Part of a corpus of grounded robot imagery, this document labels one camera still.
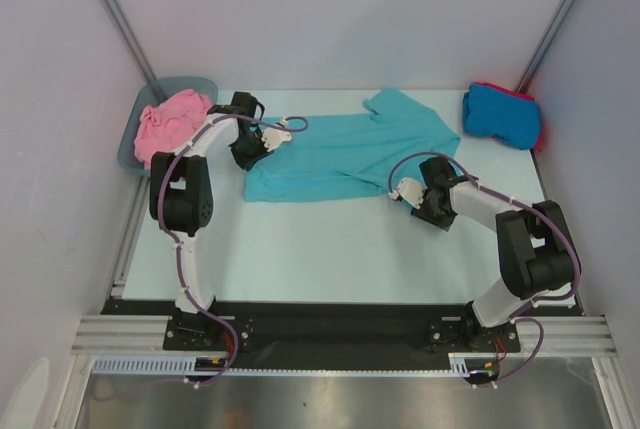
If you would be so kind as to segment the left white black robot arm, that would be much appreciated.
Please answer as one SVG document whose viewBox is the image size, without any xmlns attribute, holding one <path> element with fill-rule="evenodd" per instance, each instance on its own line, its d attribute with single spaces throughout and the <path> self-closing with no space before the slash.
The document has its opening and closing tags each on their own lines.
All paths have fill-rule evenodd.
<svg viewBox="0 0 640 429">
<path fill-rule="evenodd" d="M 214 214 L 213 163 L 230 156 L 249 171 L 272 154 L 259 128 L 264 105 L 248 92 L 235 92 L 228 105 L 208 110 L 203 123 L 176 148 L 151 159 L 149 212 L 176 254 L 179 291 L 175 306 L 183 314 L 208 310 L 215 300 L 196 257 L 198 234 Z"/>
</svg>

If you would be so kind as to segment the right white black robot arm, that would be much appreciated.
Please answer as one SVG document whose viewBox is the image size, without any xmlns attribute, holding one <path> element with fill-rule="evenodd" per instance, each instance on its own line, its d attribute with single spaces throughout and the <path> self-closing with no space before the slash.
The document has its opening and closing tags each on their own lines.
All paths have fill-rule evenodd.
<svg viewBox="0 0 640 429">
<path fill-rule="evenodd" d="M 420 171 L 420 181 L 405 177 L 396 187 L 412 216 L 444 231 L 466 217 L 496 236 L 499 277 L 468 304 L 461 325 L 469 348 L 486 349 L 497 338 L 497 326 L 542 300 L 559 300 L 553 291 L 568 287 L 565 296 L 573 296 L 581 267 L 557 203 L 526 204 L 508 197 L 455 169 L 447 157 L 427 159 Z"/>
</svg>

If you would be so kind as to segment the teal t shirt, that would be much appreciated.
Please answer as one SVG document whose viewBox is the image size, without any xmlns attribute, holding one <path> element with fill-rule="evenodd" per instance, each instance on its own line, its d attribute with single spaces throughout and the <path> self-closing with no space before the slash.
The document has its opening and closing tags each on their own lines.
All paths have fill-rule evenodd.
<svg viewBox="0 0 640 429">
<path fill-rule="evenodd" d="M 403 158 L 454 156 L 456 134 L 433 109 L 396 89 L 363 101 L 365 111 L 309 116 L 309 127 L 247 173 L 247 202 L 320 202 L 377 197 Z"/>
</svg>

